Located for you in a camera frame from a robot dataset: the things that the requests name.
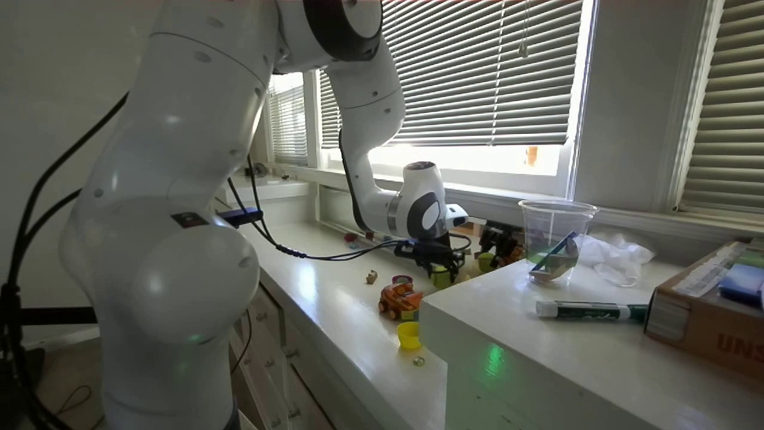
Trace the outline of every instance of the window blind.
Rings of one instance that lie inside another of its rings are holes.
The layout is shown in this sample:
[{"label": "window blind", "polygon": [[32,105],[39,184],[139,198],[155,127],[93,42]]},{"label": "window blind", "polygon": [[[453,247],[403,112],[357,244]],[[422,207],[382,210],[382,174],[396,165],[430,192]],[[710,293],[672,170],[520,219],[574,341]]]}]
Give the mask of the window blind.
[{"label": "window blind", "polygon": [[[393,143],[566,143],[580,0],[382,0],[406,98]],[[323,91],[326,143],[339,127]]]},{"label": "window blind", "polygon": [[764,2],[724,4],[683,210],[764,213]]}]

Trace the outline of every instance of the cardboard box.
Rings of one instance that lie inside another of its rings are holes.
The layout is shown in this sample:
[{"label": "cardboard box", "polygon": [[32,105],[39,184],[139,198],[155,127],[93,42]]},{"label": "cardboard box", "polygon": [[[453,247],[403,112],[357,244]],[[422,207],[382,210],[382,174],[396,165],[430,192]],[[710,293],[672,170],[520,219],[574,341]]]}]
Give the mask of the cardboard box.
[{"label": "cardboard box", "polygon": [[764,380],[764,311],[728,300],[721,280],[748,244],[728,244],[654,288],[648,333]]}]

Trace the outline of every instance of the plastic bag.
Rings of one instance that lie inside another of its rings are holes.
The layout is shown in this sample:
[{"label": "plastic bag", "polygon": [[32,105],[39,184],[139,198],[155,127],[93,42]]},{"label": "plastic bag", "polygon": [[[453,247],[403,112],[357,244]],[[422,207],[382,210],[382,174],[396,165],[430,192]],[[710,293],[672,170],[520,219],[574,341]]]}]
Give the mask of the plastic bag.
[{"label": "plastic bag", "polygon": [[616,287],[636,287],[643,277],[643,264],[654,258],[649,247],[625,239],[623,234],[575,237],[578,262],[590,264]]}]

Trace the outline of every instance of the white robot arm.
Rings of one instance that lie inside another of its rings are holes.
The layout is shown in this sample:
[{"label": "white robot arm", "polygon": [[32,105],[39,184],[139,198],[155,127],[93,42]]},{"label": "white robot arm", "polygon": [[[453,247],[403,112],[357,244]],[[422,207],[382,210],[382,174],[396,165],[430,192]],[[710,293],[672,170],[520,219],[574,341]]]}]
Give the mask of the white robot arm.
[{"label": "white robot arm", "polygon": [[408,167],[402,192],[378,189],[369,165],[403,116],[381,25],[381,0],[168,0],[63,237],[101,323],[110,428],[234,423],[228,329],[256,293],[258,258],[211,200],[248,153],[273,72],[329,65],[366,227],[444,232],[433,165]]}]

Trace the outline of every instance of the clear plastic container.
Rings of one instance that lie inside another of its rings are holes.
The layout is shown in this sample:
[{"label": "clear plastic container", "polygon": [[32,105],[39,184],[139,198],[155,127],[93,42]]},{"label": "clear plastic container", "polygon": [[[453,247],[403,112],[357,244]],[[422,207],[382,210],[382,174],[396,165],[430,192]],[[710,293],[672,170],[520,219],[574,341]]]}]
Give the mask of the clear plastic container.
[{"label": "clear plastic container", "polygon": [[590,219],[598,214],[598,204],[575,200],[520,200],[525,256],[539,259],[570,232],[587,234]]}]

